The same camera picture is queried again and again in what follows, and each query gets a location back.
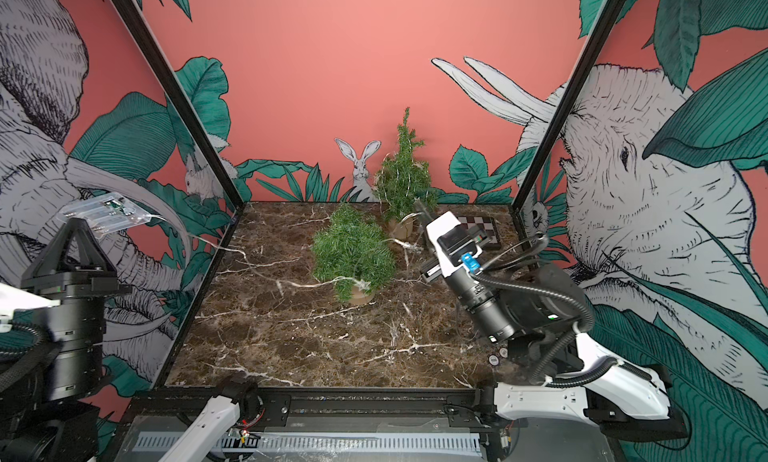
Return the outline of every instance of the elephant ear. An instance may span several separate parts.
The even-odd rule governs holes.
[[[0,0],[0,81],[58,143],[78,116],[88,53],[58,0]]]
[[[594,305],[594,313],[594,340],[630,362],[662,364],[669,371],[670,398],[685,410],[692,431],[690,444],[675,452],[675,460],[762,460],[768,447],[768,414],[754,400],[707,371],[664,327],[608,305]],[[670,459],[669,449],[653,443],[633,448],[642,460]]]

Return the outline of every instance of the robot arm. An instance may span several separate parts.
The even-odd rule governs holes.
[[[530,248],[510,262],[494,265],[505,251],[481,265],[482,230],[465,229],[451,212],[435,217],[418,201],[416,209],[437,259],[425,265],[423,277],[431,281],[439,272],[490,342],[527,343],[540,341],[542,333],[560,334],[533,365],[531,385],[498,384],[494,389],[498,416],[579,420],[622,440],[686,437],[682,415],[670,406],[658,371],[633,365],[593,340],[587,332],[594,315],[581,289],[562,269],[536,264],[532,257],[546,246],[545,235],[526,240]],[[534,268],[512,281],[491,275],[529,265]],[[583,367],[558,373],[553,362],[574,342]]]

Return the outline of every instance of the black cable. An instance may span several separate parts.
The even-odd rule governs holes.
[[[537,361],[542,358],[542,345],[549,345],[554,342],[554,332],[543,330],[544,338],[538,341],[533,341],[528,345],[528,359],[531,361]]]
[[[22,348],[0,347],[0,359],[14,360],[20,358],[22,355],[29,352],[33,347],[40,345],[43,342],[50,341],[48,332],[45,328],[35,325],[33,323],[24,322],[11,322],[11,330],[18,332],[26,332],[32,335],[32,345]]]
[[[582,385],[590,384],[600,377],[604,376],[611,367],[618,364],[619,361],[613,357],[606,358],[596,368],[587,372],[586,374],[579,375],[573,378],[555,378],[552,382],[547,384],[547,387],[566,389],[572,387],[581,387]]]
[[[682,405],[680,405],[680,404],[677,402],[677,400],[673,399],[673,398],[672,398],[672,397],[671,397],[671,396],[670,396],[670,395],[669,395],[667,392],[665,392],[664,390],[662,390],[662,389],[659,389],[659,390],[661,390],[661,393],[662,393],[662,394],[664,394],[664,395],[666,395],[666,396],[667,396],[667,398],[668,398],[669,400],[671,400],[673,404],[677,405],[677,407],[678,407],[678,408],[680,408],[680,410],[681,410],[681,411],[683,412],[683,414],[685,415],[686,419],[688,419],[688,438],[686,438],[685,444],[681,445],[680,447],[669,447],[668,445],[664,445],[664,444],[662,444],[662,443],[660,443],[660,442],[657,442],[656,440],[654,440],[654,444],[656,444],[657,446],[659,446],[659,447],[661,447],[661,448],[665,448],[665,449],[667,449],[667,450],[674,450],[674,451],[676,451],[676,452],[679,452],[679,451],[681,451],[681,450],[685,450],[685,448],[686,448],[686,447],[688,447],[688,444],[690,444],[690,439],[691,439],[691,438],[694,436],[694,426],[693,426],[693,424],[691,423],[693,420],[690,418],[690,415],[688,415],[688,412],[686,411],[686,409],[685,409],[685,408],[684,408]]]

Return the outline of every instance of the cable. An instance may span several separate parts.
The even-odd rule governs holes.
[[[11,330],[26,332],[32,335],[32,345],[24,348],[0,347],[0,359],[5,359],[5,360],[18,359],[22,355],[29,352],[33,347],[36,347],[43,342],[48,342],[51,340],[50,337],[48,336],[48,332],[43,327],[40,327],[39,325],[34,325],[33,323],[12,321]]]
[[[691,423],[693,420],[690,418],[690,415],[688,414],[688,412],[686,411],[686,409],[685,409],[685,408],[684,408],[682,405],[680,405],[680,404],[677,402],[677,400],[673,399],[673,398],[672,398],[672,397],[671,397],[671,396],[670,396],[670,395],[669,395],[669,394],[668,394],[666,391],[664,391],[663,389],[659,389],[659,390],[661,390],[661,393],[662,393],[662,394],[664,394],[664,395],[666,395],[666,396],[667,396],[667,398],[668,398],[669,400],[671,400],[673,404],[677,405],[677,407],[678,407],[678,408],[680,408],[680,411],[682,411],[682,412],[683,412],[683,414],[685,415],[685,418],[686,418],[686,419],[688,419],[688,437],[686,438],[685,444],[681,445],[680,447],[670,447],[670,446],[668,446],[668,445],[664,445],[664,444],[662,444],[662,443],[660,443],[660,442],[657,442],[656,440],[654,440],[654,444],[656,444],[657,446],[659,446],[659,447],[661,447],[661,448],[665,448],[665,449],[667,449],[667,450],[674,450],[674,451],[676,451],[676,452],[679,452],[679,451],[681,451],[681,450],[685,450],[685,448],[686,448],[686,447],[688,447],[688,444],[690,444],[690,439],[691,439],[691,438],[694,436],[694,426],[693,426],[693,424]]]
[[[543,330],[544,338],[538,341],[533,341],[528,345],[528,358],[532,361],[537,361],[542,358],[542,345],[549,345],[554,342],[554,332]]]

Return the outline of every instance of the wall mural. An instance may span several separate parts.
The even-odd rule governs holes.
[[[134,287],[132,294],[106,302],[102,345],[110,386],[129,398],[158,376],[210,265],[213,250],[197,241],[193,248],[189,235],[220,239],[233,207],[227,207],[220,185],[201,181],[211,173],[202,158],[194,159],[198,171],[187,174],[187,192],[153,179],[177,148],[192,160],[194,142],[170,104],[138,92],[98,117],[66,153],[62,144],[78,117],[89,69],[85,43],[58,0],[2,0],[0,16],[0,281],[18,286],[62,225],[56,213],[72,201],[118,191],[168,220],[148,224],[167,237],[171,255],[159,261],[126,231],[100,240],[120,281]],[[200,116],[210,137],[225,140],[229,115],[216,88],[226,79],[217,63],[196,58],[178,75],[196,87],[187,90],[190,97],[206,106]],[[101,449],[114,429],[113,414],[100,421]]]
[[[696,92],[686,86],[700,37],[768,28],[766,6],[660,0],[649,42],[662,69],[595,66],[562,132],[561,170],[550,178],[548,162],[525,203],[526,228],[548,231],[561,260],[575,259],[568,270],[598,315],[594,336],[670,368],[693,436],[625,444],[632,460],[768,460],[768,292],[750,259],[755,204],[740,174],[766,165],[768,50]],[[581,0],[582,34],[590,7]],[[538,146],[563,89],[539,100],[465,61],[504,98],[433,63],[485,110],[524,126],[518,155]]]

